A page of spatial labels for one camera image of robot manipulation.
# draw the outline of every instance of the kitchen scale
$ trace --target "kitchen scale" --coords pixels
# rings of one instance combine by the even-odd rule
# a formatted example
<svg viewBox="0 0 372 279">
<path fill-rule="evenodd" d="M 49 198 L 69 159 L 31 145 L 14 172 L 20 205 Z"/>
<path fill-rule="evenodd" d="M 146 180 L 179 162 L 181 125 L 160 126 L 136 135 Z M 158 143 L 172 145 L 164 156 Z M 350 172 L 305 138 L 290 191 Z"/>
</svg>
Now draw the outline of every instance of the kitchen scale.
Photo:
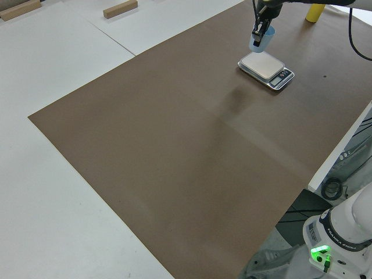
<svg viewBox="0 0 372 279">
<path fill-rule="evenodd" d="M 284 63 L 266 52 L 251 52 L 243 57 L 238 66 L 244 72 L 273 90 L 282 89 L 295 74 Z"/>
</svg>

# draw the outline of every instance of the blue cup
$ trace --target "blue cup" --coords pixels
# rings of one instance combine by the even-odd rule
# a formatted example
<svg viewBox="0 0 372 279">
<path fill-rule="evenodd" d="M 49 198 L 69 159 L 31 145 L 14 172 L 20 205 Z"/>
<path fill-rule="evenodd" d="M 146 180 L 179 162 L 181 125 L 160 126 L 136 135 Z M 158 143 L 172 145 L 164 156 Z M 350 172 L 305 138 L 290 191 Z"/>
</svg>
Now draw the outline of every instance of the blue cup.
<svg viewBox="0 0 372 279">
<path fill-rule="evenodd" d="M 275 34 L 275 29 L 273 26 L 270 25 L 267 31 L 265 32 L 265 34 L 263 35 L 261 39 L 261 44 L 259 47 L 253 45 L 253 42 L 255 40 L 253 39 L 253 35 L 252 35 L 251 41 L 249 42 L 249 48 L 253 52 L 258 52 L 258 53 L 263 52 L 265 48 L 267 47 L 267 45 L 269 44 L 270 40 L 273 38 L 274 34 Z"/>
</svg>

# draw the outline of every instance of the brown mat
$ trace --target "brown mat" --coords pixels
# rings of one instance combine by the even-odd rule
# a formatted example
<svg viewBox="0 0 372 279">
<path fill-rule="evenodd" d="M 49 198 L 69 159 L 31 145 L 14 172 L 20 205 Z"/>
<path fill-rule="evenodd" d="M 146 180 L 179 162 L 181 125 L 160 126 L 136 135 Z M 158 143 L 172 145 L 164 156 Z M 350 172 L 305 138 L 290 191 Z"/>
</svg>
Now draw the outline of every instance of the brown mat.
<svg viewBox="0 0 372 279">
<path fill-rule="evenodd" d="M 30 116 L 176 279 L 235 278 L 371 99 L 347 16 L 308 8 L 274 22 L 268 52 L 296 73 L 280 94 L 237 68 L 243 2 Z"/>
</svg>

